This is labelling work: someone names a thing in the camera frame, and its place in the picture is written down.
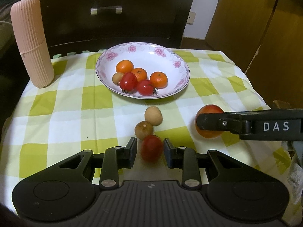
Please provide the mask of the large red orange tomato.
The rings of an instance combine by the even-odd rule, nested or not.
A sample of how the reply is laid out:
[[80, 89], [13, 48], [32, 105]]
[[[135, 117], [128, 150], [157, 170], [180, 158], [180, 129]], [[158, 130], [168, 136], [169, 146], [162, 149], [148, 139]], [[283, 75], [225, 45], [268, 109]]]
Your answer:
[[[199, 116], [199, 114], [206, 114], [206, 113], [223, 113], [224, 111], [217, 105], [205, 105], [202, 107], [196, 114], [196, 118]], [[212, 139], [219, 137], [223, 131], [209, 131], [209, 130], [201, 130], [197, 126], [197, 121], [195, 121], [195, 128], [196, 131], [204, 138]]]

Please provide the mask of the oblong red cherry tomato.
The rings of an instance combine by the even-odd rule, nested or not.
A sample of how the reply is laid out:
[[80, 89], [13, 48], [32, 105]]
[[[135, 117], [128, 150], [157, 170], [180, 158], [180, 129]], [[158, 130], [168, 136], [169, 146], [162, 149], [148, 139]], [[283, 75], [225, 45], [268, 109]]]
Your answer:
[[147, 162], [156, 162], [163, 152], [163, 142], [156, 135], [148, 135], [141, 146], [141, 157]]

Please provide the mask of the red cherry tomato with stem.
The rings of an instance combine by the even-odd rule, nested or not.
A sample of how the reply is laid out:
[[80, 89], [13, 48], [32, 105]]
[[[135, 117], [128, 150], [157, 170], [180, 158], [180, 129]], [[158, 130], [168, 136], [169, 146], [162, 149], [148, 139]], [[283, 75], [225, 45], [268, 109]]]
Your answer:
[[137, 91], [143, 96], [158, 95], [158, 90], [149, 80], [142, 80], [137, 83]]

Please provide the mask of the round red cherry tomato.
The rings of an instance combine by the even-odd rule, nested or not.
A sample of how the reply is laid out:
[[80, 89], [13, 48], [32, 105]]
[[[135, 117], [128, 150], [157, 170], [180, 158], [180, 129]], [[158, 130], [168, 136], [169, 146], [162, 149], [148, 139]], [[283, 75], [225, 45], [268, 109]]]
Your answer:
[[137, 77], [132, 72], [125, 73], [120, 80], [120, 88], [123, 93], [134, 91], [138, 83]]

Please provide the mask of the small orange mandarin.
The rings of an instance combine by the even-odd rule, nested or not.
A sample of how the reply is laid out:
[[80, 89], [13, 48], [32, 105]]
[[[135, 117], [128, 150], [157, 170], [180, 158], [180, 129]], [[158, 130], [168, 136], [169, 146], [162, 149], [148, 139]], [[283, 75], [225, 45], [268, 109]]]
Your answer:
[[142, 68], [134, 68], [131, 73], [136, 76], [138, 82], [147, 79], [147, 72]]

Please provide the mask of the green white checkered tablecloth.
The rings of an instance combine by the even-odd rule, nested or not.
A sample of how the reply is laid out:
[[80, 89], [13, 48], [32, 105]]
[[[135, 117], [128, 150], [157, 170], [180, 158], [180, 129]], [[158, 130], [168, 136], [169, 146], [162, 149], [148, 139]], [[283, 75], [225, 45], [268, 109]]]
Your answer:
[[5, 123], [1, 203], [13, 209], [11, 194], [19, 181], [81, 150], [102, 153], [126, 145], [149, 106], [158, 107], [163, 115], [155, 128], [160, 138], [199, 153], [219, 150], [287, 183], [291, 158], [279, 142], [242, 141], [229, 132], [206, 139], [194, 128], [194, 116], [207, 104], [225, 111], [268, 108], [242, 70], [219, 51], [177, 54], [190, 68], [190, 81], [183, 91], [159, 100], [131, 99], [107, 89], [95, 73], [99, 53], [54, 59], [54, 83], [39, 89], [29, 82]]

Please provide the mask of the orange mandarin right in plate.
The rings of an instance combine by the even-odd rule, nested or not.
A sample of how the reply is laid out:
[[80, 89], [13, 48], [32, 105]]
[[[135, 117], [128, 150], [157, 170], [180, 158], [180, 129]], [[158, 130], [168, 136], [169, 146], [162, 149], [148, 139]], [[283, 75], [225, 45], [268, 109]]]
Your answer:
[[149, 77], [150, 82], [152, 85], [157, 89], [163, 89], [168, 84], [167, 75], [163, 72], [154, 72]]

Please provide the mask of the orange mandarin in plate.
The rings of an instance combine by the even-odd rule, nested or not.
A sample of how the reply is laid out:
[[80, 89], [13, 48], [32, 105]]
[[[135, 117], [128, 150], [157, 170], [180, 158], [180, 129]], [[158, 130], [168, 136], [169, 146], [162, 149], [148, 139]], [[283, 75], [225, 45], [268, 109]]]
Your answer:
[[168, 84], [167, 75], [163, 72], [154, 72], [149, 77], [150, 82], [152, 85], [157, 89], [163, 89]]
[[118, 62], [118, 64], [116, 65], [116, 72], [120, 72], [123, 74], [131, 72], [133, 69], [133, 63], [127, 59]]

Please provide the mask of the orange mandarin far in plate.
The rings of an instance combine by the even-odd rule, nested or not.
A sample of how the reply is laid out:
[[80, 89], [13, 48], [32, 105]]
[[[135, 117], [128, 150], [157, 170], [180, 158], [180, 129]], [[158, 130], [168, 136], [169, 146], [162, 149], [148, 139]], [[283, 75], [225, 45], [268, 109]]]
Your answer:
[[118, 64], [116, 65], [116, 72], [120, 72], [123, 74], [131, 72], [133, 69], [133, 63], [127, 59], [118, 62]]

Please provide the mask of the white floral plate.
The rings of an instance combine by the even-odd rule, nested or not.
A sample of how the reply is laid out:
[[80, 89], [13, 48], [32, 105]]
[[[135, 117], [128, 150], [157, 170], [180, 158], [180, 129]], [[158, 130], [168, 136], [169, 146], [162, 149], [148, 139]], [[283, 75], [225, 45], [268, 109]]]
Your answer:
[[[167, 81], [160, 80], [163, 87], [156, 87], [155, 94], [144, 96], [138, 90], [127, 93], [117, 83], [121, 71], [130, 70], [138, 80], [150, 79], [157, 72]], [[123, 43], [106, 50], [97, 60], [95, 71], [100, 82], [116, 94], [152, 100], [175, 95], [182, 91], [190, 80], [187, 63], [172, 50], [142, 42]]]

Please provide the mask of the brown wooden wardrobe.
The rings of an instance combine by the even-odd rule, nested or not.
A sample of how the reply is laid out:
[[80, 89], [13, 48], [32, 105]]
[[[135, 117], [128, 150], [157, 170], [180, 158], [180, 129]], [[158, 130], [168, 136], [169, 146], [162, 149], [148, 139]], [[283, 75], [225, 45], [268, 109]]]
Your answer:
[[266, 103], [302, 107], [302, 0], [219, 0], [205, 39]]

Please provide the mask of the dark wooden nightstand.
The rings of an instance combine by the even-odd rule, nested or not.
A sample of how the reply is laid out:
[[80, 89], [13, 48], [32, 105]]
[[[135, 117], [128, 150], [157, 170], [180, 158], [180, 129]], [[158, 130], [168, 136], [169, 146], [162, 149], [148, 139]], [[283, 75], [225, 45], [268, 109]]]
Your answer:
[[[98, 51], [128, 42], [181, 45], [193, 0], [40, 0], [51, 54]], [[122, 6], [121, 14], [90, 15]]]

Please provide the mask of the grey striped mattress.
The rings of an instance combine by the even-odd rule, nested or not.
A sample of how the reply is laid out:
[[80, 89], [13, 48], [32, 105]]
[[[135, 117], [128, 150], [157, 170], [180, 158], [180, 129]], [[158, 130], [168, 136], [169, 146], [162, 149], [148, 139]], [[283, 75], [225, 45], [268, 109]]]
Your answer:
[[11, 7], [12, 3], [1, 8], [1, 56], [14, 42], [14, 33], [10, 16]]

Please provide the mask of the pink ribbed cylinder container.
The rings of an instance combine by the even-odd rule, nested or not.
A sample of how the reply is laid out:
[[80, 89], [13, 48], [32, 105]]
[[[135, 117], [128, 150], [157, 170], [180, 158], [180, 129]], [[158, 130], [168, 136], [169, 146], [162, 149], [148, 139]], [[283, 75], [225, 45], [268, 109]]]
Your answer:
[[40, 0], [20, 0], [10, 10], [15, 40], [32, 83], [44, 88], [54, 79]]

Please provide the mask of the wall power socket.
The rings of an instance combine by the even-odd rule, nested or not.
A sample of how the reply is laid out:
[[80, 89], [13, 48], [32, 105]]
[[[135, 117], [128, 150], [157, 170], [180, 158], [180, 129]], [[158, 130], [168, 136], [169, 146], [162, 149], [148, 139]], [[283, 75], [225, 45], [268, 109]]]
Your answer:
[[195, 16], [196, 16], [196, 13], [190, 11], [189, 14], [188, 14], [188, 18], [187, 18], [187, 22], [186, 22], [186, 23], [187, 23], [188, 25], [192, 25], [192, 24], [194, 23]]

